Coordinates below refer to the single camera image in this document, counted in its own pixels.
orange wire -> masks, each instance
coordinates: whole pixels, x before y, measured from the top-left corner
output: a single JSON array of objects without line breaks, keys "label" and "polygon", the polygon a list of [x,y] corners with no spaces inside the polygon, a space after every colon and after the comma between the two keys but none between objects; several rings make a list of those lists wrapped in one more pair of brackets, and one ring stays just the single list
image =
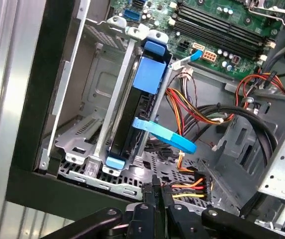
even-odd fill
[{"label": "orange wire", "polygon": [[196,185],[198,185],[200,182],[203,181],[203,178],[200,178],[199,180],[197,180],[195,183],[193,184],[188,184],[188,185],[172,185],[173,188],[193,188]]}]

blue tab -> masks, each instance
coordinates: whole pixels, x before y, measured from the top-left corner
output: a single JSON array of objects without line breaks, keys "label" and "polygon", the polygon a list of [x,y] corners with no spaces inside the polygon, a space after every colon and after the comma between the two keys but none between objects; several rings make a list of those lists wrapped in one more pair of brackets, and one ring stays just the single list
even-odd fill
[{"label": "blue tab", "polygon": [[165,63],[141,57],[132,86],[150,94],[156,94],[166,66]]},{"label": "blue tab", "polygon": [[146,44],[144,44],[144,49],[151,51],[160,56],[163,56],[164,53],[166,52],[166,49],[164,46],[154,43],[152,41],[147,41]]},{"label": "blue tab", "polygon": [[106,165],[110,168],[115,168],[118,170],[122,170],[124,168],[124,161],[116,159],[116,158],[112,158],[112,157],[107,157],[106,159]]},{"label": "blue tab", "polygon": [[196,61],[202,56],[203,52],[200,50],[197,50],[193,55],[191,55],[191,61]]},{"label": "blue tab", "polygon": [[195,153],[196,151],[196,145],[194,143],[152,121],[145,121],[136,117],[132,126],[150,132],[159,140],[168,143],[185,153]]}]

yellow wire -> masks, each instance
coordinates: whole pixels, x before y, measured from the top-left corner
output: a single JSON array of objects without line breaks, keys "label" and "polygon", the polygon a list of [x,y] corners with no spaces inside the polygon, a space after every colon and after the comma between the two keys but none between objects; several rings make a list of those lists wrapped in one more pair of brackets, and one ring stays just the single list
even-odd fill
[{"label": "yellow wire", "polygon": [[184,99],[184,101],[187,103],[187,105],[189,105],[192,109],[194,109],[194,111],[197,113],[197,115],[199,117],[201,117],[204,121],[209,122],[211,124],[221,124],[220,122],[216,122],[216,121],[211,121],[209,120],[207,117],[205,117],[204,115],[201,114],[200,111],[198,111],[178,90],[174,89],[174,88],[170,88],[173,91],[175,91],[182,99]]},{"label": "yellow wire", "polygon": [[196,197],[196,198],[204,198],[205,195],[203,194],[191,194],[191,193],[185,193],[185,194],[178,194],[178,195],[173,195],[173,198],[181,198],[181,197]]}]

screw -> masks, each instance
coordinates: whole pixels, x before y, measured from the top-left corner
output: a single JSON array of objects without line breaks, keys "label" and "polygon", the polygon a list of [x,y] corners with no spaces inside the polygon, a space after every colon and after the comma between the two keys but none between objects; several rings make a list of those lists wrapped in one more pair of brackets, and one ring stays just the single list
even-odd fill
[{"label": "screw", "polygon": [[272,35],[277,35],[277,33],[278,33],[277,29],[273,29],[273,30],[271,31],[271,34],[272,34]]},{"label": "screw", "polygon": [[217,216],[217,212],[214,211],[214,210],[209,210],[208,213],[211,215],[211,216]]},{"label": "screw", "polygon": [[181,205],[174,205],[174,208],[177,209],[177,210],[181,210],[182,206]]},{"label": "screw", "polygon": [[117,212],[115,210],[113,210],[113,209],[110,209],[108,211],[108,215],[115,215],[115,214],[117,214]]}]

red wire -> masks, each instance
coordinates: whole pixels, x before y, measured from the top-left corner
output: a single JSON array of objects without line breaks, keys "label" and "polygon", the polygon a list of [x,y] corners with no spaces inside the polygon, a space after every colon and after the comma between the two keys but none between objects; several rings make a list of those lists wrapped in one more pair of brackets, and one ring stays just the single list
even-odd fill
[{"label": "red wire", "polygon": [[192,111],[190,111],[179,99],[179,97],[176,95],[175,92],[171,91],[171,89],[168,89],[170,91],[170,93],[172,94],[172,97],[187,111],[190,113],[190,115],[192,115],[194,118],[196,118],[199,121],[203,121],[205,122],[203,119],[201,119],[200,117],[196,116],[195,114],[193,114]]}]

